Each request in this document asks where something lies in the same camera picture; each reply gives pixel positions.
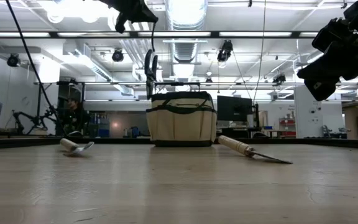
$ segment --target person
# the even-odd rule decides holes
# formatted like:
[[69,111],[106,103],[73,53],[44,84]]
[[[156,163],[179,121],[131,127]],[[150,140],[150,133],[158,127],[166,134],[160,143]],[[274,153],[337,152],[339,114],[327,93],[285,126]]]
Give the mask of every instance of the person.
[[75,98],[68,99],[68,107],[70,112],[68,114],[68,118],[65,119],[65,124],[68,124],[67,129],[69,129],[67,131],[81,132],[84,125],[90,121],[91,117],[83,109],[82,104]]

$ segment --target canvas tool bag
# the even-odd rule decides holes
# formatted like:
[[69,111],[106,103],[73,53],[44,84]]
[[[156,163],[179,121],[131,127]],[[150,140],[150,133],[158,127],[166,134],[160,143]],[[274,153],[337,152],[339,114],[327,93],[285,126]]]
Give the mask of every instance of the canvas tool bag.
[[155,94],[146,115],[156,146],[202,147],[215,141],[216,110],[205,91]]

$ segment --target black bag trim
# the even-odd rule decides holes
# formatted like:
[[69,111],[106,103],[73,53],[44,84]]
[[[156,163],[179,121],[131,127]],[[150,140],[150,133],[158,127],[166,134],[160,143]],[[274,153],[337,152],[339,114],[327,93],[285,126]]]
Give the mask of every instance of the black bag trim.
[[212,109],[210,107],[202,107],[202,105],[200,105],[197,108],[180,108],[180,107],[170,106],[170,105],[165,105],[165,106],[160,105],[160,106],[156,106],[152,109],[147,109],[146,113],[150,113],[150,112],[158,111],[158,110],[168,110],[169,112],[176,113],[176,114],[192,114],[197,111],[209,111],[212,113],[216,113],[215,109]]
[[211,100],[212,98],[206,91],[201,92],[174,92],[174,93],[161,93],[152,95],[152,102],[156,100],[177,100],[177,99],[203,99]]
[[157,147],[210,147],[213,141],[165,141],[155,140],[152,141]]

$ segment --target wood grain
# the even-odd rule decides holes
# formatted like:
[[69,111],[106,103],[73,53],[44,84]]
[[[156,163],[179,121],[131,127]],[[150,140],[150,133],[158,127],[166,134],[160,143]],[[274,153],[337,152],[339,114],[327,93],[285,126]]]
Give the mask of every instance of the wood grain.
[[358,223],[358,149],[95,145],[0,149],[0,223]]

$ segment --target wooden handle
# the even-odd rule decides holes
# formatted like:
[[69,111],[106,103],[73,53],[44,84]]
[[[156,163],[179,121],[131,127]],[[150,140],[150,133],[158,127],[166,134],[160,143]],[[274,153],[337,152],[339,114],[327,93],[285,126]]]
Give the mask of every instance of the wooden handle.
[[73,143],[72,141],[68,140],[68,139],[62,139],[60,140],[60,144],[66,148],[68,151],[74,151],[76,148],[78,148],[78,145]]
[[226,137],[226,136],[220,136],[218,138],[218,142],[224,146],[227,146],[237,152],[240,152],[241,154],[245,156],[253,156],[252,153],[252,147],[247,145],[246,143],[239,142],[237,140],[234,140],[232,138]]

